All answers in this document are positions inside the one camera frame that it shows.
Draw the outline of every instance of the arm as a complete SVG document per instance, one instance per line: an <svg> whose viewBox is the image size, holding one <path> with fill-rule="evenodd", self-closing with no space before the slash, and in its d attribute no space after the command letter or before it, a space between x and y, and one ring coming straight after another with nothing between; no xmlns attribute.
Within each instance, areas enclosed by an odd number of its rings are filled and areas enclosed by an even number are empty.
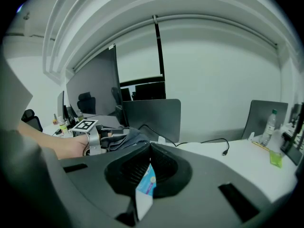
<svg viewBox="0 0 304 228"><path fill-rule="evenodd" d="M18 131L20 134L34 139L41 147L53 149L59 159L83 156L83 151L88 145L86 135L75 138L58 138L42 133L23 121L20 121Z"/></svg>

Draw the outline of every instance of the black chair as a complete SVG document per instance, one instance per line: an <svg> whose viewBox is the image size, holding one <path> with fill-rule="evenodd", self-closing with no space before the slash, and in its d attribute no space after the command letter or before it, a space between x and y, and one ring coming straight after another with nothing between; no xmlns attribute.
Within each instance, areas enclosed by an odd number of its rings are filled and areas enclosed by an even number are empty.
<svg viewBox="0 0 304 228"><path fill-rule="evenodd" d="M83 94L80 94L78 96L78 102L77 106L82 111L82 113L87 114L96 114L96 99L95 97L92 97L90 92L86 92Z"/></svg>
<svg viewBox="0 0 304 228"><path fill-rule="evenodd" d="M25 110L21 120L30 125L31 127L37 129L38 131L43 131L39 118L35 116L35 113L32 109Z"/></svg>

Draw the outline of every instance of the office chair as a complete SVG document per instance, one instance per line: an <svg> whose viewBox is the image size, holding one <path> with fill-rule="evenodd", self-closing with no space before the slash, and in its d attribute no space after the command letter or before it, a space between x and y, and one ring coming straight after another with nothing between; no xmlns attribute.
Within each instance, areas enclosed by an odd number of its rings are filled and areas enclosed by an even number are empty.
<svg viewBox="0 0 304 228"><path fill-rule="evenodd" d="M43 131L39 118L35 116L35 113L32 109L25 110L21 120L30 125L31 127L37 129L38 131Z"/></svg>
<svg viewBox="0 0 304 228"><path fill-rule="evenodd" d="M77 106L83 113L96 114L96 98L92 97L90 92L80 94L78 100Z"/></svg>
<svg viewBox="0 0 304 228"><path fill-rule="evenodd" d="M275 129L284 123L288 103L252 100L242 138L247 139L252 132L255 136L262 135L272 109L277 110Z"/></svg>

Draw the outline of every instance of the white wall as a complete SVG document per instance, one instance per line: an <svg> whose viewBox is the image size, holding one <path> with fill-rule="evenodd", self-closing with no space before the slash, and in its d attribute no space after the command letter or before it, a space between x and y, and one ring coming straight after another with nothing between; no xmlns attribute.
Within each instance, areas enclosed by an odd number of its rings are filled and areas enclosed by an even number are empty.
<svg viewBox="0 0 304 228"><path fill-rule="evenodd" d="M281 65L282 101L288 102L287 116L294 104L300 104L304 100L304 69L293 54L289 45L282 43L278 48L278 58Z"/></svg>
<svg viewBox="0 0 304 228"><path fill-rule="evenodd" d="M265 41L210 20L169 20L159 28L166 96L181 101L181 142L240 139L251 100L280 101L276 50Z"/></svg>
<svg viewBox="0 0 304 228"><path fill-rule="evenodd" d="M116 44L120 82L160 76L154 25L133 30L113 41Z"/></svg>
<svg viewBox="0 0 304 228"><path fill-rule="evenodd" d="M7 61L19 80L33 95L27 109L35 112L42 128L52 124L53 114L57 114L57 97L61 87L43 74L42 57L15 57Z"/></svg>

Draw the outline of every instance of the curved ceiling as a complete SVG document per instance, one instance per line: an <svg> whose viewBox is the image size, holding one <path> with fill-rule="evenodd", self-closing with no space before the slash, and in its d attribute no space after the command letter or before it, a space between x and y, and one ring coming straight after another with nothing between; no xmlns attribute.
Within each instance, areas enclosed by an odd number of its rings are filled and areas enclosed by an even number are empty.
<svg viewBox="0 0 304 228"><path fill-rule="evenodd" d="M275 43L286 41L295 51L299 50L292 30L257 0L86 0L81 9L75 11L61 43L55 48L58 64L54 69L61 72L65 68L74 68L107 38L152 18L153 14L187 13L230 19Z"/></svg>
<svg viewBox="0 0 304 228"><path fill-rule="evenodd" d="M29 12L32 34L44 36L48 24L48 18L55 2L56 0L27 0L23 4L20 12L16 14L7 31L7 34L23 34L25 25L23 17ZM65 1L61 12L57 15L57 20L51 35L52 38L56 38L62 21L75 2L76 0Z"/></svg>

